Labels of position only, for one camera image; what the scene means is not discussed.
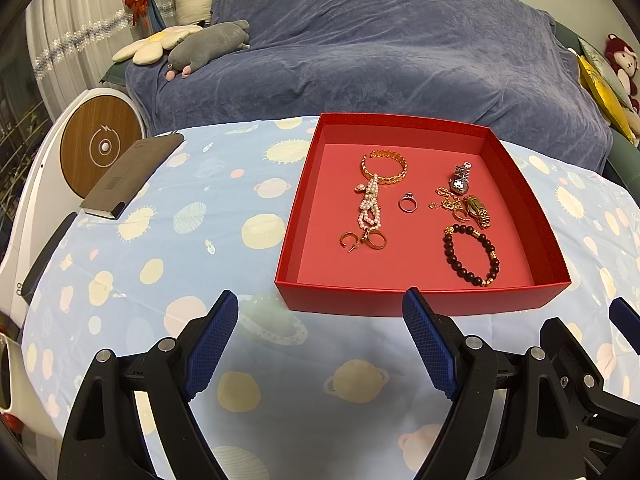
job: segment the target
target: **red plush monkey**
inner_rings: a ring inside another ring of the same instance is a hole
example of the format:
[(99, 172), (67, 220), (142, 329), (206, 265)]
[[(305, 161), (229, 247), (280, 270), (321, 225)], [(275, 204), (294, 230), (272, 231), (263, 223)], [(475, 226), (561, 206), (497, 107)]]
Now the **red plush monkey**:
[(638, 87), (632, 79), (638, 71), (638, 55), (626, 41), (621, 40), (615, 34), (609, 34), (605, 56), (609, 60), (618, 79), (620, 79), (626, 93), (631, 98), (631, 104), (636, 112), (638, 112), (640, 110), (640, 103), (633, 98), (633, 96), (638, 94)]

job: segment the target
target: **gray plush toy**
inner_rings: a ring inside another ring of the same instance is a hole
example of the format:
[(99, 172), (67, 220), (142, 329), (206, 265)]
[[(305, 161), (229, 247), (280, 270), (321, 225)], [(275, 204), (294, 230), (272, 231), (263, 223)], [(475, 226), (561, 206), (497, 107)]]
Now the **gray plush toy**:
[(212, 59), (249, 48), (249, 35), (246, 33), (248, 28), (246, 20), (218, 23), (186, 37), (169, 53), (166, 80), (171, 81), (180, 72), (185, 78)]

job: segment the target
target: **pearl necklace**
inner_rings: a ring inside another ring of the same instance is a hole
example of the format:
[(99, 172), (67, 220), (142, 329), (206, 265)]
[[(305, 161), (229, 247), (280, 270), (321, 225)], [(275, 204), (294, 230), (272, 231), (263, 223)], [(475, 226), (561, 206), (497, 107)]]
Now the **pearl necklace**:
[(358, 216), (358, 225), (363, 231), (370, 229), (380, 229), (380, 206), (378, 205), (378, 174), (374, 173), (369, 183), (358, 184), (356, 192), (364, 191), (364, 199), (360, 202), (360, 215)]

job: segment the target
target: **wooden panel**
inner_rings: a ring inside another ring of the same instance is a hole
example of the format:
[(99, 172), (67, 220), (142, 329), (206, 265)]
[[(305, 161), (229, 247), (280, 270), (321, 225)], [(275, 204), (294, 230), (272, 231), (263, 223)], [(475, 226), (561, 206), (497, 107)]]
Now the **wooden panel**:
[(110, 95), (89, 99), (70, 117), (62, 135), (60, 165), (69, 187), (85, 198), (142, 131), (135, 112)]

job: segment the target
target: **gold chain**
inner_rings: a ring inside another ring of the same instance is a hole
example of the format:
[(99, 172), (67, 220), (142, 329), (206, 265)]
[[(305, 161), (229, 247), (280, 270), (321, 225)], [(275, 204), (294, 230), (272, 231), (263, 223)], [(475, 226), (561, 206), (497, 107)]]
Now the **gold chain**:
[[(400, 155), (400, 153), (390, 152), (389, 150), (374, 150), (369, 155), (370, 158), (378, 158), (380, 156), (385, 158), (392, 158), (393, 160), (397, 160), (400, 164), (402, 164), (402, 171), (395, 176), (379, 176), (378, 183), (379, 184), (395, 184), (396, 182), (400, 182), (406, 176), (406, 169), (408, 164), (404, 159), (404, 156)], [(367, 155), (362, 157), (362, 162), (360, 163), (360, 171), (362, 174), (367, 177), (367, 179), (371, 180), (373, 178), (373, 173), (371, 173), (367, 167), (365, 166), (365, 162), (367, 160)]]
[(448, 189), (439, 187), (438, 189), (436, 189), (436, 194), (444, 197), (442, 203), (440, 204), (444, 209), (447, 209), (449, 211), (464, 209), (462, 207), (462, 201), (460, 200), (460, 198), (454, 195)]

